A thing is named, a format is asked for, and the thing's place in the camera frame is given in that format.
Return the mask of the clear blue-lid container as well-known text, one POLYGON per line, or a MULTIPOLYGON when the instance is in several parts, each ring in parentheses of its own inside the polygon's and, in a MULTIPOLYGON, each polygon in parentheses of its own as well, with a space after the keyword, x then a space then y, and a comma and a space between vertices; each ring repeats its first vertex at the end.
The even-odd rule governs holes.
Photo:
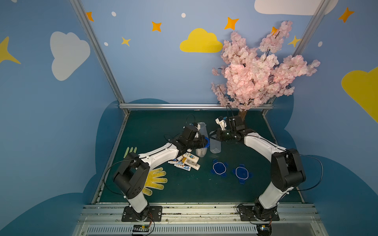
POLYGON ((209 133, 210 139, 210 152, 214 154, 218 154, 221 152, 221 142, 216 140, 217 132, 211 131, 209 133))
POLYGON ((206 123, 205 122, 199 122, 198 123, 198 126, 199 126, 199 133, 201 135, 204 135, 205 137, 208 137, 208 132, 207 132, 207 128, 206 128, 206 123))
POLYGON ((198 157, 204 157, 207 153, 207 149, 209 148, 210 146, 210 140, 208 137, 206 136, 202 136, 199 141, 198 141, 198 146, 199 148, 197 148, 195 150, 195 153, 198 157))

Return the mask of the small white toothpaste tube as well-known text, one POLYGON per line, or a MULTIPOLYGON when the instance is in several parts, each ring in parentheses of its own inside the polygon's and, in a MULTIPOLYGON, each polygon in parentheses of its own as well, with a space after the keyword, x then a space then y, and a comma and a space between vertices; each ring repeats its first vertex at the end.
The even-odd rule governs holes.
POLYGON ((179 169, 182 169, 182 170, 186 170, 186 171, 190 171, 190 170, 191 170, 191 167, 190 167, 190 166, 187 166, 187 165, 174 164, 174 166, 175 166, 176 168, 179 168, 179 169))

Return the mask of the blue container lid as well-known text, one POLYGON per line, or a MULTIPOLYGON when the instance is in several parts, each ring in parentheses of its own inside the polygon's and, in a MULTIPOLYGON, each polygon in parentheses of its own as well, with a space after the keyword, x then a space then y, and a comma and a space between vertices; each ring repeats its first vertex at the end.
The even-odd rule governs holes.
POLYGON ((227 167, 228 167, 227 163, 220 162, 217 159, 214 159, 211 173, 214 175, 221 176, 222 178, 225 178, 227 177, 227 173, 226 173, 227 167))
POLYGON ((253 173, 250 172, 244 164, 240 164, 238 167, 232 170, 232 173, 237 177, 240 184, 244 185, 246 181, 253 177, 253 173))

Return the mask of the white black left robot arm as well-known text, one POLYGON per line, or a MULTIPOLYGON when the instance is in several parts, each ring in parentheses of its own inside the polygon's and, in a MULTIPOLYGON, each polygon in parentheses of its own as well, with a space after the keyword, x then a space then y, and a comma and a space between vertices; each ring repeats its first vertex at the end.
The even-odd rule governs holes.
POLYGON ((136 220, 151 219, 150 205, 142 193, 149 173, 155 167, 185 154, 187 150, 206 148, 209 143, 204 135, 188 139, 181 135, 156 150, 127 155, 115 172, 113 182, 128 201, 136 220))

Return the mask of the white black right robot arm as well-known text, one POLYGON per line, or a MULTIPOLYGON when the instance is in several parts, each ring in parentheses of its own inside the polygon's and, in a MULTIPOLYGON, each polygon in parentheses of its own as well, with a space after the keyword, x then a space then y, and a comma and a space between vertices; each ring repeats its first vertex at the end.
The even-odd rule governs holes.
POLYGON ((259 221, 278 221, 277 207, 279 201, 299 184, 306 180, 301 157, 294 148, 281 147, 260 136, 252 129, 212 131, 210 139, 220 142, 236 140, 242 142, 264 156, 270 163, 271 182, 263 194, 255 200, 250 210, 250 218, 259 221))

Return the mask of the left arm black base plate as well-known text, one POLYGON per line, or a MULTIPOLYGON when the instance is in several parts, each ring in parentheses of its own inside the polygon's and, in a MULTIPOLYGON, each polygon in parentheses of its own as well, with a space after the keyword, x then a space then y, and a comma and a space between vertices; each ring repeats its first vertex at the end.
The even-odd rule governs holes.
POLYGON ((154 221, 161 222, 162 207, 161 206, 147 206, 142 212, 137 213, 133 207, 126 206, 122 214, 122 222, 145 222, 154 221))

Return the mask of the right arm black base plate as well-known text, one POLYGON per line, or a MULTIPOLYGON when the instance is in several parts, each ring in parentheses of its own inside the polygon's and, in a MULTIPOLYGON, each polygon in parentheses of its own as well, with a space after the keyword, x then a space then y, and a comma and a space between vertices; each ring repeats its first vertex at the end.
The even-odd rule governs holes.
POLYGON ((241 221, 279 221, 277 206, 271 209, 264 209, 260 205, 243 205, 237 206, 237 212, 240 215, 241 221))

